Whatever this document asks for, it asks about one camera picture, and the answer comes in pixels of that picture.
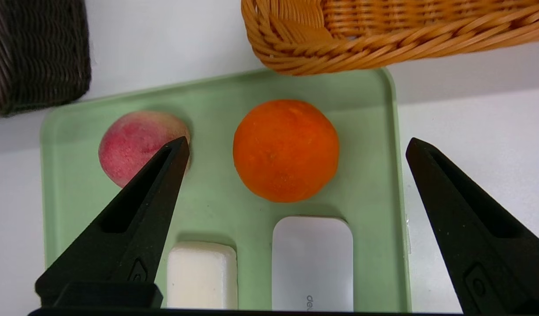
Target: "peach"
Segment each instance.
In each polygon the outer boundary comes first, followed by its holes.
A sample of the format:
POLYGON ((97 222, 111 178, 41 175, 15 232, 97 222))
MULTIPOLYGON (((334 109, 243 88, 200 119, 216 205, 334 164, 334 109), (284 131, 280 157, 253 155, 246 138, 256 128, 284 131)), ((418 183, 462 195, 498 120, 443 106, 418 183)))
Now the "peach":
POLYGON ((189 144, 189 130, 172 114, 132 112, 119 118, 105 132, 98 158, 105 174, 123 188, 164 144, 181 136, 189 144))

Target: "green tray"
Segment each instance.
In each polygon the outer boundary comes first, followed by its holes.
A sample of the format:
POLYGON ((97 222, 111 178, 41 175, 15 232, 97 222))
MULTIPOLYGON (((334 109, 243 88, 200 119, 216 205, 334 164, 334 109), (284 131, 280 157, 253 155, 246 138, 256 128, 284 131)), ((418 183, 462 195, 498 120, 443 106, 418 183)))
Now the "green tray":
POLYGON ((183 180, 156 284, 177 241, 236 249, 240 309, 271 309, 272 230, 290 215, 337 216, 354 238, 354 302, 360 312, 408 312, 406 224, 394 86, 386 70, 291 77, 268 70, 72 104, 41 130, 45 260, 49 266, 119 192, 97 148, 117 118, 135 110, 171 112, 191 131, 183 180), (259 103, 291 98, 319 108, 340 139, 338 173, 314 198, 275 204, 250 193, 233 165, 233 136, 259 103))

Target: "orange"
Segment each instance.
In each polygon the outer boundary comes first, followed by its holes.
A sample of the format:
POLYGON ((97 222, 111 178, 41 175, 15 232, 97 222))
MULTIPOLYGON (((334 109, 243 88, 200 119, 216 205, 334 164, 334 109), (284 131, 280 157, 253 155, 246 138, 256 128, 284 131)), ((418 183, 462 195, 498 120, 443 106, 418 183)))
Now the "orange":
POLYGON ((303 101, 275 100, 253 108, 236 129, 233 159, 240 179, 273 202, 315 195, 338 168, 340 146, 331 122, 303 101))

